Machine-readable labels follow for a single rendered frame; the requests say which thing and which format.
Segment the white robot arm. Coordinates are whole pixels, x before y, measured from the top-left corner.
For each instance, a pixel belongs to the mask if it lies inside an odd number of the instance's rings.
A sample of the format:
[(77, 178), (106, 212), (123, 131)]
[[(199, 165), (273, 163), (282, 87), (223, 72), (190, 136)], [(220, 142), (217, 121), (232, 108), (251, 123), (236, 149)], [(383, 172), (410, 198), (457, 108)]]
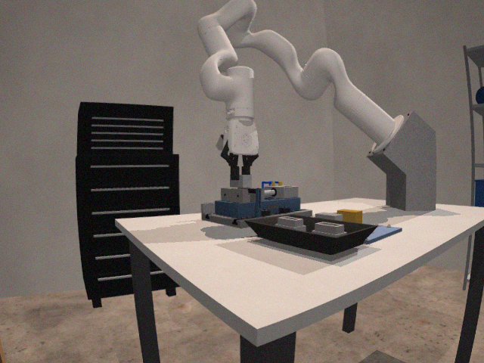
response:
[[(284, 37), (272, 30), (249, 31), (255, 15), (254, 0), (231, 0), (197, 24), (209, 56), (200, 70), (200, 83), (209, 99), (225, 102), (227, 120), (254, 119), (253, 70), (236, 67), (234, 48), (255, 48), (274, 60), (298, 95), (308, 101), (320, 98), (333, 83), (334, 107), (374, 141), (372, 151), (377, 153), (388, 145), (403, 124), (402, 115), (393, 119), (358, 90), (341, 57), (329, 48), (318, 49), (302, 69), (295, 48)], [(221, 74), (224, 72), (226, 76)]]

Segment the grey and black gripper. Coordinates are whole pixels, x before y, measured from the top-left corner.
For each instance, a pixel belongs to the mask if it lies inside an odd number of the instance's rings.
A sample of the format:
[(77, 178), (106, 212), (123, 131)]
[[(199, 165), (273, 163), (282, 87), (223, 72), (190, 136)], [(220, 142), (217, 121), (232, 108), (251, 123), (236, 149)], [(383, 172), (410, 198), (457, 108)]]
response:
[(238, 156), (243, 158), (242, 175), (250, 175), (250, 167), (259, 157), (258, 151), (256, 124), (251, 119), (229, 119), (225, 124), (221, 157), (231, 167), (231, 180), (239, 180)]

